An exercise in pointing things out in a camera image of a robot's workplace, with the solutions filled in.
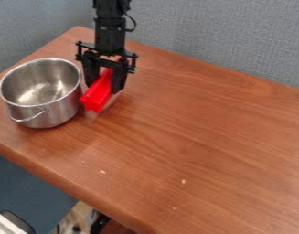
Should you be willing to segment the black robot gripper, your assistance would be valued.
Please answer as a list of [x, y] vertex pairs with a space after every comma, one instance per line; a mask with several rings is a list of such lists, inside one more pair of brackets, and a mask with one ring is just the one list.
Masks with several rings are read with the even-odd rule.
[[137, 55], [124, 48], [125, 33], [134, 29], [125, 27], [124, 17], [93, 20], [94, 42], [76, 43], [76, 60], [81, 62], [88, 87], [97, 80], [100, 67], [112, 68], [110, 91], [116, 94], [124, 88], [128, 73], [134, 73]]

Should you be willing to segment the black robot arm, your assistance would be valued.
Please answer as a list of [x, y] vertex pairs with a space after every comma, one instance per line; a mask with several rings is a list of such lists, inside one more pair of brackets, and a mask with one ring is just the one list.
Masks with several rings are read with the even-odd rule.
[[125, 49], [125, 34], [134, 31], [136, 21], [126, 14], [132, 0], [92, 0], [94, 9], [93, 43], [78, 41], [76, 60], [81, 63], [88, 87], [100, 79], [100, 68], [112, 70], [109, 90], [116, 94], [124, 89], [129, 73], [134, 73], [134, 52]]

